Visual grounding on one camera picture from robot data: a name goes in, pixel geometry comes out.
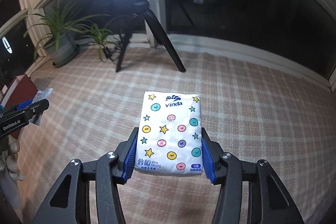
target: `potted plant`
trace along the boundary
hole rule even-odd
[[[75,19],[80,12],[80,10],[76,8],[76,5],[76,3],[68,2],[62,6],[61,0],[58,0],[55,9],[52,9],[50,13],[46,13],[46,15],[38,13],[32,14],[39,16],[41,23],[34,24],[31,27],[36,25],[46,25],[50,28],[50,33],[41,37],[37,42],[34,59],[36,59],[37,49],[40,47],[42,47],[52,58],[55,67],[62,67],[76,57],[79,52],[79,47],[75,44],[71,31],[82,34],[82,31],[78,29],[86,25],[81,22],[97,16],[89,15],[80,19]],[[24,33],[24,37],[27,36],[28,30]],[[43,46],[40,46],[41,43],[48,38],[49,40]]]
[[[102,51],[104,52],[106,58],[111,59],[112,52],[110,51],[108,47],[105,46],[105,44],[110,43],[110,44],[118,45],[118,42],[120,42],[117,38],[114,37],[113,32],[106,28],[99,28],[98,24],[96,23],[92,23],[92,26],[83,24],[82,27],[84,29],[82,30],[83,37],[92,38],[93,42],[99,45],[98,56],[100,60],[104,62],[104,60],[102,59],[102,55],[101,55]],[[118,42],[108,40],[109,35],[112,35],[113,39]]]

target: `dark window glass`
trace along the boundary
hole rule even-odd
[[[166,0],[170,33],[258,47],[328,78],[336,61],[336,22],[315,0]]]
[[[0,2],[0,27],[20,10],[19,0],[2,0]]]
[[[47,5],[44,6],[45,13],[48,15],[52,9],[56,6],[58,0],[52,0]],[[76,3],[78,14],[76,19],[82,18],[87,15],[108,15],[108,16],[96,16],[90,20],[94,23],[97,23],[100,28],[107,27],[115,34],[119,33],[121,27],[125,26],[127,23],[127,17],[120,17],[115,21],[112,21],[110,24],[108,22],[119,15],[130,15],[130,0],[62,0],[61,4],[65,5],[66,3]],[[135,27],[135,32],[144,33],[146,31],[144,20],[140,20]]]
[[[29,35],[23,38],[26,30],[25,22],[21,21],[0,38],[0,78],[6,79],[6,85],[15,76],[24,74],[34,62],[34,45]]]

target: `gray flower pot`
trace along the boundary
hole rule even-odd
[[[76,45],[73,37],[69,33],[62,34],[59,39],[58,50],[56,51],[54,39],[49,40],[43,49],[54,61],[56,68],[62,67],[74,59],[79,53],[79,47]]]

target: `pink and white plaid fabric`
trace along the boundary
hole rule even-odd
[[[123,70],[83,50],[68,65],[34,72],[40,89],[54,88],[40,127],[25,127],[18,182],[30,223],[59,174],[73,158],[96,160],[139,125],[145,90],[197,93],[202,126],[223,150],[241,160],[268,160],[306,223],[318,223],[335,197],[336,96],[277,70],[210,54],[179,52],[177,70],[165,50],[130,48]],[[241,223],[247,217],[243,185]],[[91,184],[91,220],[97,223]],[[211,223],[219,186],[205,175],[154,177],[133,173],[119,193],[126,222]]]

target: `pink circle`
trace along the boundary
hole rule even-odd
[[[175,120],[175,115],[173,115],[173,114],[170,114],[170,115],[168,115],[168,117],[167,117],[167,119],[168,119],[168,121],[173,121],[173,120]]]
[[[176,165],[177,170],[183,170],[185,168],[185,164],[183,162],[180,162]]]
[[[186,129],[186,127],[184,126],[184,125],[180,125],[180,126],[178,126],[177,127],[177,130],[179,131],[179,132],[183,132],[184,130]]]
[[[160,147],[165,146],[166,145],[166,141],[165,140],[159,140],[157,142],[157,145],[160,146]]]

